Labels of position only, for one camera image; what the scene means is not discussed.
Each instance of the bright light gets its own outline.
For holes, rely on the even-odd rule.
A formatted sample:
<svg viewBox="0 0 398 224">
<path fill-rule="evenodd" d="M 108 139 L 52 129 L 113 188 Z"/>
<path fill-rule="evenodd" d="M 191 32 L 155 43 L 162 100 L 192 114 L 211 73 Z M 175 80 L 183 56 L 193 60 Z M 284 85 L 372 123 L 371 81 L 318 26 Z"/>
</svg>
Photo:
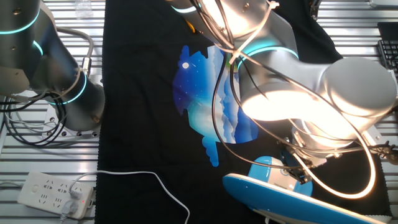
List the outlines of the bright light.
<svg viewBox="0 0 398 224">
<path fill-rule="evenodd" d="M 43 49 L 42 49 L 42 47 L 41 47 L 35 40 L 33 40 L 33 44 L 38 48 L 38 50 L 40 51 L 40 53 L 41 53 L 42 56 L 43 56 Z"/>
<path fill-rule="evenodd" d="M 195 8 L 195 6 L 186 8 L 186 9 L 177 9 L 175 7 L 172 6 L 172 8 L 179 13 L 185 14 L 185 13 L 190 13 L 190 12 L 195 12 L 197 9 Z"/>
<path fill-rule="evenodd" d="M 342 198 L 358 199 L 358 198 L 367 196 L 367 194 L 370 193 L 370 191 L 372 191 L 372 189 L 374 187 L 374 183 L 376 181 L 376 168 L 373 163 L 372 155 L 370 154 L 369 150 L 366 150 L 365 152 L 369 159 L 369 164 L 371 167 L 371 178 L 369 180 L 368 186 L 362 192 L 356 193 L 356 194 L 344 194 L 344 193 L 338 192 L 338 191 L 330 188 L 329 186 L 324 184 L 320 179 L 318 179 L 318 177 L 316 177 L 316 175 L 307 167 L 307 165 L 304 164 L 303 160 L 301 160 L 301 158 L 297 154 L 293 154 L 293 156 L 296 158 L 298 163 L 304 168 L 304 170 L 307 171 L 307 173 L 312 177 L 312 179 L 316 183 L 321 185 L 321 187 L 323 187 L 325 190 L 329 191 L 330 193 L 332 193 L 336 196 L 342 197 Z"/>
<path fill-rule="evenodd" d="M 27 24 L 26 26 L 24 26 L 24 27 L 22 27 L 22 28 L 20 28 L 20 29 L 18 29 L 18 30 L 0 31 L 0 34 L 3 34 L 3 35 L 6 35 L 6 34 L 15 34 L 15 33 L 18 33 L 18 32 L 20 32 L 20 31 L 23 31 L 23 30 L 28 29 L 28 28 L 36 21 L 36 19 L 38 18 L 39 14 L 40 14 L 40 10 L 39 10 L 39 12 L 37 13 L 37 16 L 35 17 L 35 19 L 34 19 L 32 22 L 30 22 L 29 24 Z"/>
<path fill-rule="evenodd" d="M 77 99 L 77 98 L 84 92 L 84 90 L 85 90 L 85 88 L 86 88 L 86 84 L 87 84 L 87 77 L 86 77 L 85 75 L 83 75 L 83 76 L 85 77 L 85 84 L 83 85 L 83 88 L 81 89 L 81 91 L 79 92 L 79 94 L 77 94 L 73 99 L 71 99 L 71 100 L 69 100 L 69 101 L 67 101 L 67 102 L 63 102 L 62 104 L 67 104 L 67 103 L 73 102 L 75 99 Z"/>
<path fill-rule="evenodd" d="M 182 63 L 182 67 L 187 69 L 189 67 L 189 64 L 187 62 Z"/>
<path fill-rule="evenodd" d="M 317 104 L 303 92 L 280 90 L 252 96 L 243 103 L 243 111 L 261 121 L 278 121 L 287 118 L 311 118 L 317 113 Z"/>
</svg>

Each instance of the electrical outlet socket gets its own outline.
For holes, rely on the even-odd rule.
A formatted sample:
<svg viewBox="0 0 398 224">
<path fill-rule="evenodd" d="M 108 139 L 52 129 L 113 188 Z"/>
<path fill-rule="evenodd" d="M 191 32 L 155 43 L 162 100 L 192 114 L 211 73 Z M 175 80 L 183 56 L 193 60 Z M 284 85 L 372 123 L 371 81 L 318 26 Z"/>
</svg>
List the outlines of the electrical outlet socket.
<svg viewBox="0 0 398 224">
<path fill-rule="evenodd" d="M 78 210 L 69 214 L 68 218 L 82 219 L 90 204 L 93 187 L 90 185 L 75 183 L 72 190 L 82 193 L 79 200 L 71 198 L 69 191 L 72 180 L 54 177 L 40 172 L 30 172 L 19 193 L 18 203 L 33 208 L 61 215 L 61 209 L 69 200 L 78 203 Z"/>
</svg>

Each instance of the robotic arm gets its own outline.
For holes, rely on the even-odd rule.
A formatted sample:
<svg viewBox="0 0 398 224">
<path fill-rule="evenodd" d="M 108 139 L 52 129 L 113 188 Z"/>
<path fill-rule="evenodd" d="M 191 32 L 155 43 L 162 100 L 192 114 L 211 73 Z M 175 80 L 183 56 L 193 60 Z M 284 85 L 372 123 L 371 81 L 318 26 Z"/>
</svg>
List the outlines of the robotic arm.
<svg viewBox="0 0 398 224">
<path fill-rule="evenodd" d="M 301 62 L 291 26 L 272 11 L 279 5 L 274 1 L 168 2 L 196 30 L 231 53 L 229 62 L 237 64 L 239 73 L 237 101 L 250 118 L 292 122 L 293 140 L 282 142 L 303 167 L 301 183 L 312 178 L 344 198 L 360 198 L 371 191 L 376 171 L 369 148 L 382 141 L 373 125 L 396 103 L 393 74 L 364 58 L 324 65 Z M 354 141 L 366 151 L 371 178 L 362 192 L 343 194 L 320 182 L 309 168 L 352 151 L 345 148 Z"/>
<path fill-rule="evenodd" d="M 67 110 L 65 127 L 91 130 L 100 125 L 104 91 L 86 76 L 90 62 L 85 58 L 80 68 L 41 0 L 0 2 L 0 94 L 16 94 L 28 87 L 38 94 L 56 93 Z M 46 100 L 55 107 L 51 98 Z"/>
</svg>

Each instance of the black cable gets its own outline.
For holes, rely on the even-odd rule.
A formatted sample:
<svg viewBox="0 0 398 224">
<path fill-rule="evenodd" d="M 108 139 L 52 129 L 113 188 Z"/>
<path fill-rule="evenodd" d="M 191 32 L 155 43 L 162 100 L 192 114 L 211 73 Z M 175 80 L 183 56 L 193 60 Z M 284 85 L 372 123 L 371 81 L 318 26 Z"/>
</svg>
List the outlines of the black cable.
<svg viewBox="0 0 398 224">
<path fill-rule="evenodd" d="M 220 37 L 218 37 L 218 35 L 216 34 L 216 32 L 214 32 L 214 30 L 211 28 L 210 23 L 213 24 L 213 26 L 218 27 L 217 23 L 214 22 L 211 17 L 209 15 L 207 15 L 206 13 L 204 13 L 202 11 L 202 8 L 199 7 L 198 2 L 196 0 L 190 0 L 190 2 L 195 6 L 195 8 L 197 9 L 197 13 L 199 14 L 199 16 L 201 17 L 202 21 L 205 23 L 207 29 L 209 30 L 210 34 L 224 47 L 226 48 L 227 45 L 220 39 Z"/>
<path fill-rule="evenodd" d="M 275 69 L 273 69 L 273 68 L 271 68 L 271 67 L 269 67 L 269 66 L 267 66 L 267 65 L 263 65 L 263 64 L 261 64 L 261 63 L 258 63 L 258 64 L 259 64 L 261 67 L 265 68 L 266 70 L 268 70 L 268 71 L 274 73 L 277 77 L 279 77 L 279 78 L 281 78 L 281 79 L 283 79 L 283 80 L 285 80 L 285 81 L 287 81 L 287 82 L 289 82 L 289 83 L 291 83 L 291 84 L 293 84 L 293 85 L 297 85 L 299 88 L 304 89 L 305 91 L 307 91 L 307 92 L 309 92 L 309 93 L 314 94 L 317 98 L 323 100 L 325 103 L 328 103 L 332 108 L 334 108 L 337 112 L 340 113 L 340 111 L 338 111 L 337 108 L 335 108 L 329 101 L 325 100 L 325 99 L 324 99 L 322 96 L 320 96 L 318 93 L 315 93 L 314 91 L 312 91 L 312 90 L 308 89 L 307 87 L 305 87 L 305 86 L 303 86 L 303 85 L 301 85 L 301 84 L 295 82 L 295 81 L 292 80 L 291 78 L 287 77 L 286 75 L 284 75 L 284 74 L 278 72 L 277 70 L 275 70 Z M 236 96 L 236 92 L 235 92 L 235 89 L 234 89 L 234 85 L 233 85 L 233 76 L 231 76 L 230 78 L 231 78 L 231 89 L 232 89 L 234 98 L 235 98 L 236 102 L 238 103 L 238 105 L 242 108 L 242 105 L 241 105 L 241 103 L 240 103 L 240 100 L 239 100 L 238 97 Z M 286 144 L 286 145 L 288 145 L 288 146 L 290 146 L 290 147 L 292 147 L 292 148 L 294 148 L 294 149 L 301 149 L 301 150 L 315 151 L 315 152 L 317 151 L 317 150 L 314 150 L 314 149 L 307 149 L 307 148 L 305 148 L 305 147 L 300 147 L 300 146 L 296 146 L 296 145 L 294 145 L 294 144 L 291 144 L 290 142 L 287 142 L 286 140 L 284 140 L 284 139 L 278 137 L 276 134 L 272 133 L 271 131 L 268 131 L 267 129 L 265 129 L 264 127 L 262 127 L 260 124 L 258 124 L 255 120 L 253 120 L 252 118 L 250 118 L 250 119 L 251 119 L 256 125 L 258 125 L 263 131 L 265 131 L 266 133 L 270 134 L 272 137 L 276 138 L 276 139 L 279 140 L 280 142 L 282 142 L 282 143 L 284 143 L 284 144 Z M 350 122 L 349 122 L 349 124 L 354 128 L 354 130 L 355 130 L 357 133 L 359 133 L 359 131 L 358 131 Z"/>
<path fill-rule="evenodd" d="M 213 126 L 214 126 L 214 129 L 215 129 L 216 135 L 217 135 L 218 139 L 220 140 L 220 142 L 224 145 L 224 147 L 225 147 L 230 153 L 232 153 L 232 155 L 234 155 L 234 156 L 236 156 L 237 158 L 239 158 L 239 159 L 241 159 L 241 160 L 243 160 L 243 161 L 246 161 L 246 162 L 248 162 L 248 163 L 255 164 L 255 165 L 259 165 L 259 166 L 264 166 L 264 167 L 278 168 L 278 169 L 300 169 L 300 168 L 301 168 L 300 166 L 298 166 L 298 167 L 289 167 L 289 166 L 268 165 L 268 164 L 262 164 L 262 163 L 259 163 L 259 162 L 254 162 L 254 161 L 251 161 L 251 160 L 249 160 L 249 159 L 243 158 L 242 156 L 236 154 L 234 151 L 232 151 L 232 150 L 226 145 L 226 143 L 224 142 L 223 138 L 220 136 L 220 133 L 219 133 L 219 131 L 218 131 L 217 123 L 216 123 L 216 116 L 215 116 L 216 96 L 217 96 L 218 87 L 219 87 L 220 82 L 221 82 L 221 78 L 222 78 L 223 73 L 224 73 L 224 68 L 225 68 L 225 65 L 226 65 L 226 59 L 227 59 L 227 54 L 224 55 L 224 59 L 223 59 L 223 62 L 222 62 L 222 64 L 221 64 L 220 74 L 218 75 L 218 78 L 217 78 L 217 81 L 216 81 L 216 86 L 215 86 L 215 88 L 214 88 L 213 99 L 212 99 L 212 101 L 211 101 L 211 118 L 212 118 L 212 120 L 213 120 Z M 234 64 L 231 65 L 232 75 L 233 75 L 233 65 L 234 65 Z"/>
<path fill-rule="evenodd" d="M 62 104 L 63 101 L 62 101 L 62 100 L 60 100 L 60 102 L 58 102 L 57 100 L 54 100 L 54 101 L 56 102 L 56 106 L 57 106 L 58 113 L 60 114 L 60 116 L 62 115 L 62 112 L 60 111 L 59 104 L 61 104 L 61 105 L 63 106 L 63 111 L 64 111 L 64 115 L 65 115 L 65 114 L 66 114 L 66 108 L 65 108 L 65 105 Z M 54 131 L 52 131 L 51 135 L 49 135 L 47 138 L 45 138 L 45 139 L 43 139 L 43 140 L 41 140 L 41 141 L 38 141 L 38 142 L 29 142 L 29 141 L 27 141 L 26 139 L 24 139 L 24 138 L 18 133 L 18 131 L 17 131 L 16 127 L 14 126 L 14 124 L 11 123 L 11 126 L 12 126 L 14 132 L 24 141 L 25 144 L 32 145 L 32 146 L 38 146 L 38 147 L 40 147 L 40 146 L 46 146 L 46 145 L 50 144 L 51 142 L 53 142 L 53 141 L 58 137 L 58 135 L 62 132 L 63 127 L 61 128 L 61 130 L 58 132 L 58 134 L 57 134 L 52 140 L 50 140 L 49 142 L 46 142 L 46 143 L 43 144 L 43 145 L 37 145 L 37 144 L 39 144 L 39 143 L 42 143 L 42 142 L 44 142 L 44 141 L 47 141 L 47 140 L 50 139 L 52 136 L 54 136 L 54 134 L 57 132 L 57 129 L 58 129 L 59 125 L 60 125 L 60 122 L 58 122 L 58 124 L 55 126 Z"/>
<path fill-rule="evenodd" d="M 191 1 L 191 3 L 196 7 L 197 12 L 199 13 L 199 15 L 201 15 L 201 18 L 202 18 L 203 22 L 205 23 L 205 25 L 207 26 L 207 28 L 209 29 L 209 31 L 211 32 L 211 34 L 212 34 L 212 35 L 217 39 L 217 41 L 218 41 L 219 43 L 221 43 L 223 46 L 227 45 L 226 43 L 220 41 L 221 39 L 220 39 L 219 37 L 217 37 L 216 32 L 209 26 L 209 24 L 207 23 L 206 19 L 205 19 L 204 16 L 202 15 L 201 8 L 198 7 L 197 1 L 196 1 L 196 0 L 190 0 L 190 1 Z M 230 31 L 229 26 L 228 26 L 228 23 L 225 23 L 225 24 L 226 24 L 227 32 L 228 32 L 228 30 Z M 239 105 L 239 107 L 242 109 L 242 104 L 240 103 L 240 100 L 239 100 L 239 98 L 237 97 L 236 92 L 235 92 L 235 89 L 234 89 L 234 83 L 233 83 L 233 65 L 234 65 L 234 63 L 232 63 L 231 69 L 230 69 L 230 72 L 231 72 L 231 75 L 230 75 L 231 84 L 230 84 L 230 85 L 231 85 L 231 89 L 232 89 L 232 92 L 233 92 L 235 101 L 237 102 L 237 104 Z M 270 68 L 270 67 L 268 67 L 267 65 L 263 65 L 263 64 L 260 64 L 260 65 L 261 65 L 263 68 L 267 69 L 268 71 L 270 71 L 270 72 L 272 72 L 272 73 L 275 73 L 275 75 L 276 75 L 276 76 L 279 76 L 279 78 L 282 78 L 282 79 L 284 79 L 285 81 L 287 81 L 287 82 L 289 82 L 289 83 L 295 84 L 295 82 L 294 82 L 293 80 L 291 80 L 289 77 L 285 76 L 284 74 L 278 72 L 277 70 L 274 70 L 273 68 Z M 284 144 L 286 144 L 286 145 L 288 145 L 288 146 L 290 146 L 290 147 L 292 147 L 292 148 L 294 148 L 294 149 L 301 149 L 301 150 L 312 151 L 312 152 L 319 152 L 319 150 L 321 150 L 321 149 L 317 149 L 317 150 L 316 150 L 316 149 L 308 149 L 308 148 L 306 148 L 306 147 L 296 146 L 296 145 L 294 145 L 294 144 L 292 144 L 292 143 L 290 143 L 290 142 L 287 142 L 285 139 L 282 139 L 282 138 L 278 137 L 276 134 L 274 134 L 273 132 L 269 131 L 268 129 L 262 127 L 262 126 L 261 126 L 258 122 L 256 122 L 254 119 L 250 118 L 250 120 L 253 121 L 257 126 L 259 126 L 263 131 L 265 131 L 266 133 L 270 134 L 272 137 L 276 138 L 278 141 L 280 141 L 280 142 L 282 142 L 282 143 L 284 143 Z"/>
<path fill-rule="evenodd" d="M 254 87 L 256 88 L 256 90 L 257 90 L 265 99 L 268 100 L 268 97 L 260 90 L 260 88 L 257 86 L 257 83 L 254 81 L 254 79 L 253 79 L 253 77 L 252 77 L 252 75 L 251 75 L 251 73 L 250 73 L 248 67 L 246 66 L 246 62 L 243 60 L 242 56 L 240 56 L 239 58 L 241 59 L 242 64 L 243 64 L 244 68 L 246 69 L 246 72 L 248 73 L 248 76 L 249 76 L 249 78 L 250 78 L 251 83 L 254 85 Z M 320 129 L 320 128 L 319 128 L 318 126 L 316 126 L 315 124 L 313 124 L 313 125 L 314 125 L 316 128 L 318 128 L 319 130 L 321 130 L 322 132 L 324 132 L 324 130 Z M 328 138 L 328 137 L 326 137 L 326 136 L 318 136 L 318 135 L 315 135 L 315 136 L 320 137 L 320 138 L 325 138 L 325 139 L 333 140 L 333 141 L 354 141 L 354 139 L 340 139 L 340 138 L 335 138 L 335 137 L 333 137 L 333 138 Z"/>
<path fill-rule="evenodd" d="M 196 0 L 190 0 L 190 1 L 191 1 L 191 3 L 196 7 L 197 12 L 198 12 L 199 15 L 201 16 L 203 22 L 205 22 L 205 25 L 207 26 L 207 28 L 208 28 L 208 30 L 211 32 L 211 34 L 217 39 L 217 41 L 218 41 L 219 43 L 221 43 L 221 44 L 223 45 L 223 47 L 224 47 L 224 46 L 227 46 L 225 43 L 223 43 L 223 42 L 221 41 L 221 39 L 220 39 L 219 37 L 217 37 L 217 35 L 216 35 L 216 34 L 214 33 L 214 31 L 212 30 L 212 28 L 209 26 L 209 24 L 207 23 L 206 19 L 205 19 L 204 16 L 202 15 L 201 8 L 198 6 Z M 222 71 L 220 72 L 220 75 L 223 74 L 222 72 L 223 72 L 223 70 L 224 70 L 225 64 L 226 64 L 226 61 L 223 62 L 223 64 L 222 64 Z M 232 87 L 232 86 L 233 86 L 233 70 L 234 70 L 234 69 L 233 69 L 233 65 L 234 65 L 234 63 L 232 63 L 231 69 L 230 69 L 230 72 L 231 72 L 231 81 L 232 81 L 231 88 L 233 88 L 233 87 Z M 237 104 L 239 105 L 240 108 L 242 108 L 242 104 L 240 103 L 238 97 L 236 96 L 236 92 L 235 92 L 235 89 L 234 89 L 234 88 L 233 88 L 232 92 L 233 92 L 233 95 L 234 95 L 234 98 L 235 98 Z M 283 139 L 279 138 L 278 136 L 276 136 L 274 133 L 272 133 L 272 132 L 266 130 L 264 127 L 262 127 L 259 123 L 257 123 L 257 122 L 256 122 L 255 120 L 253 120 L 252 118 L 250 118 L 250 119 L 251 119 L 256 125 L 258 125 L 263 131 L 269 133 L 269 134 L 270 134 L 271 136 L 273 136 L 273 137 L 276 137 L 276 138 L 277 138 L 278 140 L 280 140 L 281 142 L 286 142 L 285 140 L 283 140 Z M 242 160 L 244 160 L 244 161 L 246 161 L 246 162 L 249 162 L 249 163 L 252 163 L 252 164 L 255 163 L 256 165 L 264 166 L 264 164 L 260 164 L 260 163 L 254 162 L 254 161 L 250 161 L 250 160 L 245 159 L 245 158 L 243 158 L 243 157 L 237 155 L 236 153 L 234 153 L 230 148 L 228 148 L 228 147 L 226 146 L 226 144 L 225 144 L 225 142 L 222 140 L 222 138 L 220 138 L 220 135 L 219 135 L 218 130 L 217 130 L 217 128 L 216 128 L 216 124 L 213 123 L 213 125 L 215 126 L 215 129 L 216 129 L 215 131 L 216 131 L 216 134 L 217 134 L 217 136 L 218 136 L 220 142 L 223 143 L 223 145 L 227 148 L 227 150 L 229 150 L 232 154 L 234 154 L 234 156 L 237 156 L 238 158 L 240 158 L 240 159 L 242 159 Z M 295 145 L 293 145 L 293 144 L 290 144 L 290 146 L 291 146 L 291 147 L 294 147 L 294 148 L 301 148 L 301 147 L 295 146 Z"/>
<path fill-rule="evenodd" d="M 16 102 L 16 101 L 12 101 L 12 102 L 0 102 L 0 105 L 16 105 L 19 104 L 21 102 Z"/>
<path fill-rule="evenodd" d="M 35 95 L 35 96 L 32 96 L 32 97 L 29 97 L 29 99 L 32 100 L 32 99 L 34 99 L 34 98 L 36 98 L 38 96 L 40 96 L 40 95 Z M 19 103 L 22 103 L 22 102 L 17 102 L 17 101 L 7 102 L 7 101 L 4 101 L 4 102 L 0 102 L 0 105 L 16 105 L 16 104 L 19 104 Z"/>
<path fill-rule="evenodd" d="M 55 97 L 56 97 L 56 95 L 53 94 L 53 93 L 51 93 L 50 95 L 51 95 L 52 98 L 55 98 Z M 58 113 L 59 113 L 60 117 L 66 116 L 67 111 L 66 111 L 65 105 L 63 104 L 62 99 L 56 99 L 56 100 L 54 100 L 54 102 L 55 102 L 55 104 L 56 104 L 56 106 L 57 106 Z M 46 137 L 45 139 L 43 139 L 43 140 L 41 140 L 41 141 L 29 142 L 29 141 L 26 140 L 24 137 L 22 137 L 21 134 L 17 131 L 17 128 L 14 126 L 14 123 L 10 123 L 10 125 L 11 125 L 12 129 L 14 130 L 14 132 L 11 131 L 11 128 L 9 127 L 9 125 L 8 125 L 8 123 L 7 123 L 7 121 L 6 121 L 6 116 L 4 115 L 4 124 L 6 125 L 6 128 L 7 128 L 8 132 L 10 133 L 10 135 L 11 135 L 15 140 L 17 140 L 17 141 L 19 141 L 19 142 L 21 142 L 21 143 L 28 144 L 28 145 L 30 145 L 30 146 L 35 146 L 35 147 L 47 146 L 47 145 L 49 145 L 49 144 L 51 144 L 51 143 L 54 142 L 54 140 L 60 135 L 60 133 L 61 133 L 62 130 L 64 129 L 65 123 L 66 123 L 66 121 L 67 121 L 67 118 L 65 117 L 65 119 L 63 119 L 62 127 L 60 128 L 59 132 L 54 136 L 54 134 L 57 132 L 57 129 L 58 129 L 59 126 L 60 126 L 60 121 L 57 123 L 57 125 L 55 126 L 54 131 L 52 131 L 52 133 L 51 133 L 48 137 Z"/>
<path fill-rule="evenodd" d="M 231 29 L 229 27 L 228 20 L 226 19 L 224 7 L 223 7 L 223 5 L 222 5 L 220 0 L 216 0 L 216 3 L 217 3 L 217 6 L 218 6 L 218 9 L 220 10 L 221 16 L 222 16 L 222 18 L 224 20 L 225 29 L 226 29 L 226 33 L 228 35 L 229 42 L 232 45 L 234 45 L 234 37 L 233 37 L 233 34 L 232 34 Z"/>
<path fill-rule="evenodd" d="M 6 109 L 6 110 L 0 110 L 0 112 L 15 112 L 15 111 L 20 111 L 20 110 L 23 110 L 23 109 L 26 109 L 26 108 L 28 108 L 30 105 L 32 105 L 32 104 L 34 104 L 34 103 L 36 103 L 36 101 L 39 101 L 39 100 L 34 100 L 34 101 L 31 101 L 31 102 L 29 102 L 29 103 L 27 103 L 27 104 L 25 104 L 24 106 L 21 106 L 20 108 L 15 108 L 15 109 Z"/>
</svg>

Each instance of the metal slatted surface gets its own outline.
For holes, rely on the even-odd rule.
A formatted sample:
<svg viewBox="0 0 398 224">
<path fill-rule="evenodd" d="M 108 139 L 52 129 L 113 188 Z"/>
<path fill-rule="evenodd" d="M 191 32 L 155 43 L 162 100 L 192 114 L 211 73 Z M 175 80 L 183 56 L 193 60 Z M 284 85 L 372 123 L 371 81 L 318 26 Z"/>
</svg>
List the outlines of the metal slatted surface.
<svg viewBox="0 0 398 224">
<path fill-rule="evenodd" d="M 46 0 L 44 1 L 53 12 L 57 26 L 69 27 L 88 33 L 94 39 L 93 67 L 91 79 L 101 80 L 101 51 L 104 24 L 105 1 L 92 0 L 93 17 L 77 20 L 75 1 Z M 376 48 L 380 39 L 377 22 L 398 22 L 398 11 L 392 9 L 373 9 L 366 0 L 334 0 L 323 1 L 320 7 L 318 23 L 326 30 L 335 42 L 336 49 L 344 57 L 366 57 L 378 61 Z M 85 56 L 88 43 L 78 37 L 60 34 L 67 49 L 81 63 Z M 43 123 L 48 104 L 39 101 L 21 113 L 23 119 Z M 378 128 L 391 143 L 398 145 L 398 122 L 394 114 L 383 119 Z M 31 131 L 20 129 L 28 140 L 41 139 Z M 96 170 L 98 142 L 93 140 L 72 141 L 67 148 L 34 149 L 25 146 L 6 135 L 0 135 L 0 182 L 12 180 L 18 183 L 25 181 L 30 171 L 39 171 L 68 179 Z M 395 220 L 398 224 L 398 167 L 383 162 L 386 174 L 389 198 Z M 81 181 L 95 187 L 96 176 L 89 175 Z M 16 203 L 19 190 L 6 187 L 0 190 L 0 223 L 58 223 L 58 215 L 42 212 Z M 79 223 L 94 223 L 95 207 L 89 210 L 86 217 Z"/>
</svg>

